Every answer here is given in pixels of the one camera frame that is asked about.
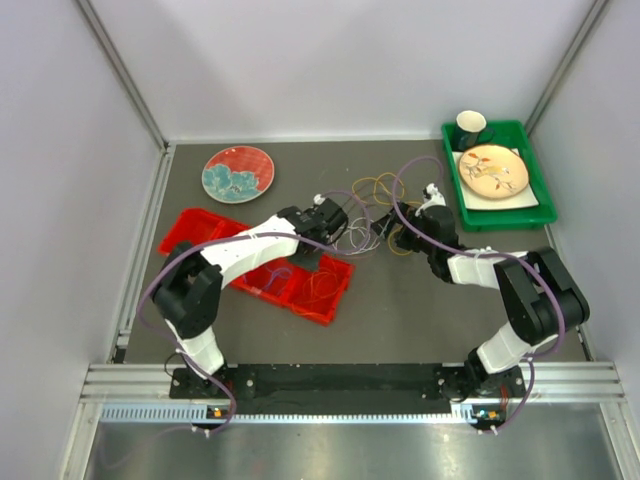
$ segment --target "white wall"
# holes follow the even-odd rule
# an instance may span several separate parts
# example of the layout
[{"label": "white wall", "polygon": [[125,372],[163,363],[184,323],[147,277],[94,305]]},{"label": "white wall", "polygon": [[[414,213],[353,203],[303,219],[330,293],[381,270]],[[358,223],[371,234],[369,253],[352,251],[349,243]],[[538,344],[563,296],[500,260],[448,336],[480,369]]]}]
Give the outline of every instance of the white wall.
[{"label": "white wall", "polygon": [[439,135],[525,120],[592,0],[93,0],[171,139]]},{"label": "white wall", "polygon": [[640,421],[640,2],[617,0],[534,135],[553,227]]},{"label": "white wall", "polygon": [[0,58],[0,477],[51,479],[158,152],[71,1],[5,1]]}]

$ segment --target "mug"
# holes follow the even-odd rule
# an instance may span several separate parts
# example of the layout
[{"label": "mug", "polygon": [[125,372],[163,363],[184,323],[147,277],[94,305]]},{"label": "mug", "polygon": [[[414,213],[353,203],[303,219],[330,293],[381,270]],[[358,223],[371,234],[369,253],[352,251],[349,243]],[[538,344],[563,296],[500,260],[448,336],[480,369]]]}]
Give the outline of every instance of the mug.
[{"label": "mug", "polygon": [[[480,140],[480,135],[484,132],[488,132],[489,137]],[[481,113],[465,110],[456,117],[451,146],[456,152],[464,152],[476,145],[489,143],[495,133],[493,128],[487,128],[487,120]]]}]

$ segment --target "green tray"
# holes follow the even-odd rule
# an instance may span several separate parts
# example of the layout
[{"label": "green tray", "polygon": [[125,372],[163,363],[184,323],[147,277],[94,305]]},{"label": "green tray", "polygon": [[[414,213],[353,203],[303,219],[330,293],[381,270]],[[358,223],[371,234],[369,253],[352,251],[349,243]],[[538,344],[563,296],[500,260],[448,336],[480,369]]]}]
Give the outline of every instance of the green tray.
[{"label": "green tray", "polygon": [[527,228],[541,228],[548,223],[553,223],[558,218],[556,207],[553,205],[551,195],[545,184],[544,177],[538,166],[538,161],[533,153],[527,134],[522,123],[517,120],[505,120],[489,122],[488,126],[495,130],[495,136],[491,143],[508,148],[517,148],[520,157],[524,160],[529,170],[529,183],[534,195],[540,202],[536,207],[518,208],[514,210],[467,210],[462,199],[460,188],[460,176],[458,167],[453,159],[451,150],[451,137],[455,123],[442,125],[444,137],[444,149],[447,153],[451,177],[458,195],[458,204],[462,214],[462,227],[468,232],[483,232],[491,230],[522,230]]}]

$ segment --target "beige plate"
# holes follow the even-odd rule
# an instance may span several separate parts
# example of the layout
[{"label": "beige plate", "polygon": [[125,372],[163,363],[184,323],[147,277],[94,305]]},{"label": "beige plate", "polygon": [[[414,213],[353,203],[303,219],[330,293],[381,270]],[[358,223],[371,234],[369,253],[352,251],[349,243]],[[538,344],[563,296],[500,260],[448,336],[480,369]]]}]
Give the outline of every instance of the beige plate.
[{"label": "beige plate", "polygon": [[460,157],[458,170],[471,190],[487,198],[509,198],[529,184],[522,159],[500,145],[470,148]]}]

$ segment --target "red plastic bin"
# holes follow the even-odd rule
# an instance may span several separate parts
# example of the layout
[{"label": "red plastic bin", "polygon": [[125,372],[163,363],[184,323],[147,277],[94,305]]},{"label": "red plastic bin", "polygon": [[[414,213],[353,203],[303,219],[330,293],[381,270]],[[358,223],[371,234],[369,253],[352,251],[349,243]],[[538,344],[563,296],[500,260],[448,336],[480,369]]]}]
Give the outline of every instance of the red plastic bin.
[{"label": "red plastic bin", "polygon": [[[180,242],[190,241],[197,245],[232,237],[248,228],[204,209],[190,208],[180,214],[160,243],[158,252],[168,255]],[[327,255],[321,257],[317,272],[309,272],[278,258],[236,278],[231,286],[321,325],[329,325],[354,269],[353,265]]]}]

